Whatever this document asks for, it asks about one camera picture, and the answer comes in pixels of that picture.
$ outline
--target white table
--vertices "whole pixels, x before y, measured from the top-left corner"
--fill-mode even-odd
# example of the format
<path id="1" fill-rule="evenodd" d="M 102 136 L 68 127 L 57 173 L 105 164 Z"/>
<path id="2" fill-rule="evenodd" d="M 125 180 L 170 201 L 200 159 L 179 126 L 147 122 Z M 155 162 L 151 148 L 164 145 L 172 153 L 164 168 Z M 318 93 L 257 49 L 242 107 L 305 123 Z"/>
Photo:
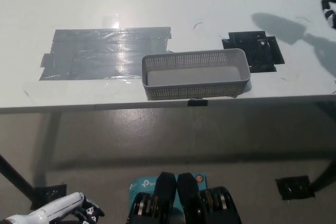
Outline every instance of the white table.
<path id="1" fill-rule="evenodd" d="M 285 64 L 276 65 L 277 72 L 253 73 L 251 89 L 237 99 L 210 98 L 209 105 L 320 101 L 333 99 L 336 90 L 336 31 L 319 0 L 1 0 L 0 17 L 0 113 L 186 106 L 186 100 L 148 101 L 141 79 L 38 81 L 55 29 L 111 28 L 115 18 L 119 27 L 170 26 L 167 49 L 173 52 L 222 49 L 221 38 L 234 31 L 276 36 Z M 293 34 L 299 34 L 295 43 L 283 41 Z"/>

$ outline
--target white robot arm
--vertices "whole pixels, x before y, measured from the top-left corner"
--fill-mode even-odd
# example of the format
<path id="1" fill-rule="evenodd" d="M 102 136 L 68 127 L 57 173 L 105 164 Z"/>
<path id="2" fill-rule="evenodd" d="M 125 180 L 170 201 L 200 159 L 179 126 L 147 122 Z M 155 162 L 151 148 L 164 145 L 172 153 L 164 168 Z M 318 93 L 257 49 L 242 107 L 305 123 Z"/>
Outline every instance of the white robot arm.
<path id="1" fill-rule="evenodd" d="M 29 215 L 10 216 L 0 221 L 0 224 L 49 224 L 61 221 L 69 214 L 77 216 L 82 224 L 95 224 L 100 216 L 105 215 L 98 205 L 83 193 L 73 193 L 56 199 Z"/>

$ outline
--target basket rim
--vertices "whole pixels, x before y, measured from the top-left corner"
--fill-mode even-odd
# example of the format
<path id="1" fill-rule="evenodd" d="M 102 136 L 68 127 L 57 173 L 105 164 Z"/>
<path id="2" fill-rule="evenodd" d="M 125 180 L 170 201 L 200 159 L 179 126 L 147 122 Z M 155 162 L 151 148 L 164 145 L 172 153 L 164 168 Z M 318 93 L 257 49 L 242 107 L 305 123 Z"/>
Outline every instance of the basket rim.
<path id="1" fill-rule="evenodd" d="M 166 53 L 166 54 L 156 54 L 156 55 L 146 55 L 142 58 L 142 67 L 144 64 L 144 61 L 148 58 L 156 58 L 159 56 L 183 56 L 188 54 L 215 54 L 217 52 L 228 52 L 228 51 L 241 51 L 244 54 L 244 63 L 246 63 L 246 68 L 248 69 L 248 78 L 238 80 L 238 81 L 231 81 L 231 82 L 212 82 L 212 83 L 199 83 L 199 84 L 173 84 L 173 85 L 164 85 L 164 86 L 148 86 L 144 83 L 144 73 L 142 69 L 142 78 L 141 82 L 143 86 L 146 89 L 152 90 L 152 89 L 174 89 L 174 88 L 192 88 L 192 87 L 212 87 L 212 86 L 218 86 L 218 85 L 231 85 L 231 84 L 244 84 L 247 83 L 251 79 L 251 73 L 249 70 L 249 65 L 246 59 L 245 52 L 240 48 L 231 48 L 231 49 L 221 49 L 221 50 L 205 50 L 205 51 L 187 51 L 187 52 L 172 52 L 172 53 Z"/>

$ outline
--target mesh basket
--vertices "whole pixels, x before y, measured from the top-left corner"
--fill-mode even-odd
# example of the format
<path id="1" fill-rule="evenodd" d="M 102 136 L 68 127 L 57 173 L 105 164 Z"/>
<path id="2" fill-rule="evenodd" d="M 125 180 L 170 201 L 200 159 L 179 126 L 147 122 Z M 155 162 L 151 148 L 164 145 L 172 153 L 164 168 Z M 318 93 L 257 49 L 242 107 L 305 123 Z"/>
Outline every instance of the mesh basket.
<path id="1" fill-rule="evenodd" d="M 250 79 L 241 49 L 147 55 L 142 83 L 149 100 L 237 96 Z"/>

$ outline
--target gray floor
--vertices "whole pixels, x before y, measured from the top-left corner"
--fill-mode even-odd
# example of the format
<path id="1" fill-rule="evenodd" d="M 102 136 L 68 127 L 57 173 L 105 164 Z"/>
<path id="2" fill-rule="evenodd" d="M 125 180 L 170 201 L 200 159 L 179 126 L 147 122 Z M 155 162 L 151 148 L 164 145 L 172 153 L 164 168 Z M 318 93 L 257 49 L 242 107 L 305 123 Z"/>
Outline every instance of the gray floor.
<path id="1" fill-rule="evenodd" d="M 336 184 L 289 202 L 275 184 L 314 180 L 336 153 L 336 124 L 313 104 L 64 113 L 58 130 L 49 119 L 1 115 L 1 154 L 35 186 L 87 194 L 107 214 L 101 224 L 125 223 L 129 183 L 161 171 L 205 172 L 209 187 L 230 190 L 244 224 L 336 220 Z M 0 218 L 29 212 L 2 176 L 0 199 Z"/>

